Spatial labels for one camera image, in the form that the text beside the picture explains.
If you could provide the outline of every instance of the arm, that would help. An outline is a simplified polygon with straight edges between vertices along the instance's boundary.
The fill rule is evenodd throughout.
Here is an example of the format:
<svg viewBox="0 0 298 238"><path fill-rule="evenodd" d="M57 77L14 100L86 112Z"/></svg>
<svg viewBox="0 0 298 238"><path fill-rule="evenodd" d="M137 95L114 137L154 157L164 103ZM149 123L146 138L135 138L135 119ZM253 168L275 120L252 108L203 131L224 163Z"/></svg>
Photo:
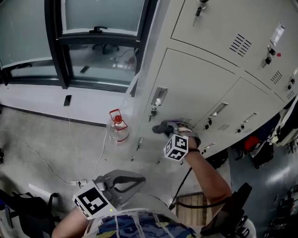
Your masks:
<svg viewBox="0 0 298 238"><path fill-rule="evenodd" d="M193 138L189 138L189 148L196 148L196 142ZM185 159L195 173L210 204L220 202L232 195L232 191L225 180L199 152L189 152ZM221 206L212 207L212 214L214 215L220 208Z"/></svg>
<svg viewBox="0 0 298 238"><path fill-rule="evenodd" d="M75 207L53 230L52 238L81 238L89 221Z"/></svg>

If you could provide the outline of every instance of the glass pane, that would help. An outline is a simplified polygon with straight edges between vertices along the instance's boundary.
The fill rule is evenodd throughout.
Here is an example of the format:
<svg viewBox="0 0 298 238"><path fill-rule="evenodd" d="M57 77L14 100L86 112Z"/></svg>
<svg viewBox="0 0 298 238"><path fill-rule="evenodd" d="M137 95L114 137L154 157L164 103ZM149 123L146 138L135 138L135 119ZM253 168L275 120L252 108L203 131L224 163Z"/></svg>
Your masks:
<svg viewBox="0 0 298 238"><path fill-rule="evenodd" d="M79 32L104 26L136 35L143 4L144 0L66 0L66 28Z"/></svg>
<svg viewBox="0 0 298 238"><path fill-rule="evenodd" d="M0 60L3 66L20 61L51 59L43 0L6 0L0 5Z"/></svg>
<svg viewBox="0 0 298 238"><path fill-rule="evenodd" d="M56 76L52 60L34 61L24 64L19 64L10 71L13 77L26 77L26 76Z"/></svg>
<svg viewBox="0 0 298 238"><path fill-rule="evenodd" d="M75 77L130 85L138 49L111 45L70 45Z"/></svg>

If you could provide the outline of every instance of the locker vent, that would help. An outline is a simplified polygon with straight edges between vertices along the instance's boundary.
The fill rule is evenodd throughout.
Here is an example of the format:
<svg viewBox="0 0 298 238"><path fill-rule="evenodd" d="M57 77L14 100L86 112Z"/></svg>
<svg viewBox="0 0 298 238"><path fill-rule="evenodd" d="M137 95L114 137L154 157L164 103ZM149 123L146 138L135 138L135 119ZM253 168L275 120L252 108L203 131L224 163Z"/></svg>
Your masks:
<svg viewBox="0 0 298 238"><path fill-rule="evenodd" d="M189 119L189 118L183 118L183 117L179 118L179 122L182 124L185 124L185 125L189 125L190 121L191 121L191 119Z"/></svg>
<svg viewBox="0 0 298 238"><path fill-rule="evenodd" d="M243 133L249 133L249 132L251 132L252 131L252 129L247 129L246 131L244 131Z"/></svg>
<svg viewBox="0 0 298 238"><path fill-rule="evenodd" d="M251 43L248 40L246 40L243 36L238 34L234 39L230 47L230 50L244 57L244 55L246 54L250 46L251 46Z"/></svg>
<svg viewBox="0 0 298 238"><path fill-rule="evenodd" d="M222 131L224 131L224 130L228 129L229 127L230 127L230 125L225 125L225 124L223 124L223 125L221 125L221 126L218 128L218 130L222 130Z"/></svg>
<svg viewBox="0 0 298 238"><path fill-rule="evenodd" d="M274 83L274 84L277 84L281 79L282 79L282 75L279 71L277 71L271 78L271 81Z"/></svg>
<svg viewBox="0 0 298 238"><path fill-rule="evenodd" d="M290 91L289 94L287 95L287 98L288 99L291 99L291 97L294 96L294 92L293 91Z"/></svg>

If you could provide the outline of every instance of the gloved hand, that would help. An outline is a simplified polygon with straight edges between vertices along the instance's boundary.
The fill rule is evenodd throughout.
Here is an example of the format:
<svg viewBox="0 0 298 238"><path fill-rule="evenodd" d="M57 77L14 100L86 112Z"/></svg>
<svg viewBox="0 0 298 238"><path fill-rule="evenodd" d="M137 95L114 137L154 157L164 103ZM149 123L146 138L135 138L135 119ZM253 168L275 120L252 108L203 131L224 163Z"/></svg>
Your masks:
<svg viewBox="0 0 298 238"><path fill-rule="evenodd" d="M152 131L156 134L163 133L168 139L171 138L173 134L187 136L189 138L189 146L191 146L189 149L197 149L201 144L198 134L187 128L187 126L179 124L179 122L165 120L162 121L160 125L152 127Z"/></svg>

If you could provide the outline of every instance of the window frame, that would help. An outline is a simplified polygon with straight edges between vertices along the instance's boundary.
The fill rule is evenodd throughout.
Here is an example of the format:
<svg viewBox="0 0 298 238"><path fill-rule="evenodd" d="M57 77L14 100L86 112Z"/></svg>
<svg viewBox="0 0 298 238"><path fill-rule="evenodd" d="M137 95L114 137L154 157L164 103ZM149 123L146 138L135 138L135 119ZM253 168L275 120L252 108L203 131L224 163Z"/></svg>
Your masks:
<svg viewBox="0 0 298 238"><path fill-rule="evenodd" d="M119 93L127 92L130 85L125 85L116 80L108 82L107 79L75 77L69 46L71 44L101 44L118 45L138 48L139 54L136 56L137 64L135 75L139 73L142 59L149 35L151 23L158 0L145 0L139 21L137 35L121 33L62 33L61 0L44 0L44 14L46 22L47 39L55 66L57 76L21 76L12 77L10 67L0 69L0 76L5 85L8 84L31 84L31 85L52 85L61 86L63 89L71 87L90 88Z"/></svg>

